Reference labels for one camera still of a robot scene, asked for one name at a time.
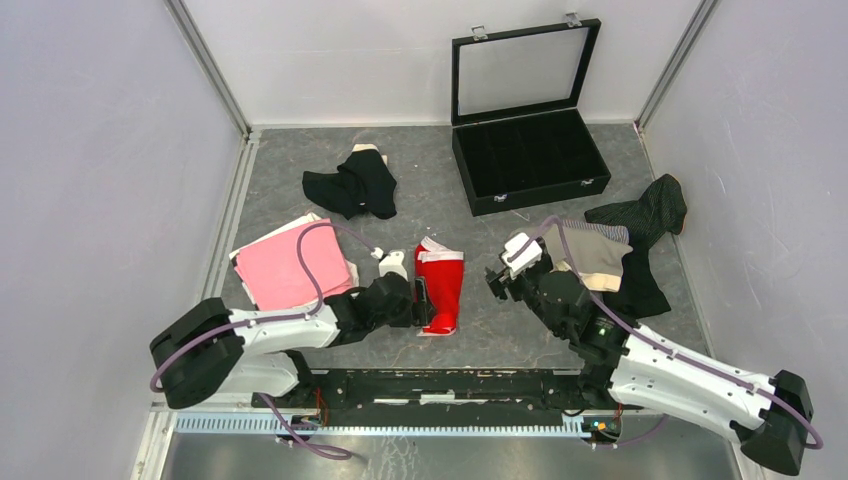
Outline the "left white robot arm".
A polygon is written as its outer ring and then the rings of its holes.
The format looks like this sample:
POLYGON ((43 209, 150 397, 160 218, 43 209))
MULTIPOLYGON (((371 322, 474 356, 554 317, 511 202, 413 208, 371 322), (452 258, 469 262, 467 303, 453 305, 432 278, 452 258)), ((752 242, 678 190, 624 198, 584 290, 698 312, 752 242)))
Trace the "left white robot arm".
POLYGON ((384 326, 423 328, 435 316, 424 280, 408 281, 394 272, 293 310, 229 309, 212 297, 151 341, 152 385, 174 410, 216 394, 248 393, 302 407, 314 394, 302 349, 360 342, 384 326))

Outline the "red boxer briefs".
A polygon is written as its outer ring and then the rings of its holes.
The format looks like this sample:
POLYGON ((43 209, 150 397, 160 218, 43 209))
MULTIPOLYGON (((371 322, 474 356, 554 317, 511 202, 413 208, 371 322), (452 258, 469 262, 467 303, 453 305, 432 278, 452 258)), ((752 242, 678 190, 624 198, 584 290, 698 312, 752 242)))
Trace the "red boxer briefs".
POLYGON ((420 336, 450 336, 458 328, 464 278, 464 253, 425 236, 415 250, 415 274, 422 277, 435 316, 420 336))

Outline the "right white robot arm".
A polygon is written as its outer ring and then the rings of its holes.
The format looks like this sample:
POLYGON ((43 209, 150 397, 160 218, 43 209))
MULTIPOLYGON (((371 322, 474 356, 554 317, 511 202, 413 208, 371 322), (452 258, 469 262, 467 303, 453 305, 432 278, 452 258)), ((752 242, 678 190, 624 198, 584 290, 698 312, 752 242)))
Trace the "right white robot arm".
POLYGON ((682 347, 598 304, 574 273, 549 264, 542 257, 519 273, 487 269, 485 280, 495 297, 524 303, 583 361, 577 392, 585 405, 655 410, 722 436, 764 468, 799 475, 814 415, 801 376, 746 371, 682 347))

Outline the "black display case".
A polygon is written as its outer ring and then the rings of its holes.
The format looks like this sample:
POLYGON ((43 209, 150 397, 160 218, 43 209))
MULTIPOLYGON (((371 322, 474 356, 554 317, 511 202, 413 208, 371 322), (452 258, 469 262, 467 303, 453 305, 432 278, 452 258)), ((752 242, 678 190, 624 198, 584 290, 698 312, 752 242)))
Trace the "black display case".
POLYGON ((475 216, 601 194, 611 173, 578 103, 602 23, 451 42, 452 150, 475 216))

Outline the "beige grey ribbed underwear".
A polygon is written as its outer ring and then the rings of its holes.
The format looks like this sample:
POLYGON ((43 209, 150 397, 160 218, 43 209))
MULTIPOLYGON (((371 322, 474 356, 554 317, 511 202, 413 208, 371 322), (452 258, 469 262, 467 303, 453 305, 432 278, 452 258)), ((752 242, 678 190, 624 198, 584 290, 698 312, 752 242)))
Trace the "beige grey ribbed underwear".
MULTIPOLYGON (((622 259, 632 251, 625 243, 609 239, 597 230, 564 228, 571 258, 586 286, 596 292, 618 292, 622 286, 624 267, 622 259)), ((551 227, 542 235, 552 266, 548 272, 571 269, 567 262, 559 230, 551 227)))

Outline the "black underwear with beige band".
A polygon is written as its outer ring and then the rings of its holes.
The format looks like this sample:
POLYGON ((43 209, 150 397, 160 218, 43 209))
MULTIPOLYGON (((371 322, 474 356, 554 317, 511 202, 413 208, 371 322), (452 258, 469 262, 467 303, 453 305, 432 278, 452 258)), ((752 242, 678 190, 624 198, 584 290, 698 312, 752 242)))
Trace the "black underwear with beige band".
POLYGON ((371 214, 387 220, 397 215, 397 180, 388 157, 374 144, 356 144, 335 173, 306 171, 302 175, 305 197, 317 206, 350 220, 371 214))

